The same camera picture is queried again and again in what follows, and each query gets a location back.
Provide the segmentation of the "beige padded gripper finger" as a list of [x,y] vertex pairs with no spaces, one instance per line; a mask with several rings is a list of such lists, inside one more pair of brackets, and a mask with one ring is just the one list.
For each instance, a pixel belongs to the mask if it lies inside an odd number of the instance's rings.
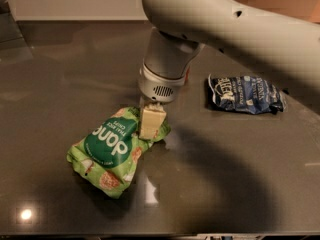
[[154,139],[164,122],[167,113],[160,102],[140,100],[140,132],[141,139]]

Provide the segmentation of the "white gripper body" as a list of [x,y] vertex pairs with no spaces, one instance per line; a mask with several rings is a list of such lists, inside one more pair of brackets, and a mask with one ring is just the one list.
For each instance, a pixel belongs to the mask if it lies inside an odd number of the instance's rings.
[[191,61],[204,45],[180,39],[153,27],[139,72],[139,89],[150,102],[174,101],[186,82]]

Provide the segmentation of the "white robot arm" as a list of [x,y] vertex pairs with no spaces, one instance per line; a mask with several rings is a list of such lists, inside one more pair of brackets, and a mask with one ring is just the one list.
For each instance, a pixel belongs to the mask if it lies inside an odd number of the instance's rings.
[[142,0],[153,24],[140,69],[140,107],[151,136],[164,120],[163,105],[174,101],[190,62],[211,46],[272,80],[317,112],[320,97],[320,26],[234,0]]

